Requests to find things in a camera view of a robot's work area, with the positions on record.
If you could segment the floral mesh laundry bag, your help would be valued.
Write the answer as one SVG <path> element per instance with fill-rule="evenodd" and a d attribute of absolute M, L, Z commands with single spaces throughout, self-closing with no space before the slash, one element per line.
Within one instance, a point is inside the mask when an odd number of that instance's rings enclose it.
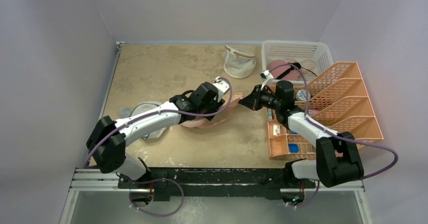
<path fill-rule="evenodd" d="M 238 105 L 238 101 L 243 98 L 243 93 L 238 92 L 234 93 L 232 95 L 232 99 L 228 107 L 226 107 L 227 102 L 229 101 L 230 95 L 227 94 L 223 97 L 223 100 L 225 101 L 224 104 L 221 107 L 221 110 L 225 109 L 220 114 L 214 116 L 211 121 L 207 120 L 203 117 L 197 117 L 191 121 L 186 121 L 184 123 L 181 123 L 180 125 L 182 127 L 187 128 L 197 128 L 197 129 L 204 129 L 204 128 L 210 128 L 216 125 L 219 125 L 220 123 L 226 121 L 231 115 L 234 110 L 234 107 Z"/>

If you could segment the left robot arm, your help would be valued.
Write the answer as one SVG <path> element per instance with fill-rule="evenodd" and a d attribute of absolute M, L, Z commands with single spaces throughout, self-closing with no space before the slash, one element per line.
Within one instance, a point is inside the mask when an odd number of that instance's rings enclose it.
<path fill-rule="evenodd" d="M 218 77 L 213 83 L 204 82 L 196 90 L 175 95 L 142 114 L 117 120 L 102 117 L 86 142 L 89 153 L 85 165 L 94 159 L 102 173 L 119 172 L 131 179 L 137 188 L 145 188 L 150 183 L 149 170 L 143 160 L 127 154 L 126 148 L 163 128 L 197 117 L 211 120 L 223 112 L 226 93 L 232 93 L 231 83 L 224 77 Z"/>

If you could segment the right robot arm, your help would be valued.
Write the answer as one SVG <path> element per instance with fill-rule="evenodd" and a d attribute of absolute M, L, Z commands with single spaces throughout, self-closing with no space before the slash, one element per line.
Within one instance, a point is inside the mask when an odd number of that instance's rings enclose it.
<path fill-rule="evenodd" d="M 278 81 L 274 92 L 256 85 L 239 104 L 254 111 L 272 109 L 281 125 L 315 148 L 315 160 L 299 159 L 285 165 L 283 180 L 287 186 L 296 187 L 303 179 L 310 179 L 333 187 L 363 177 L 364 168 L 353 135 L 333 131 L 313 120 L 295 104 L 291 82 Z"/>

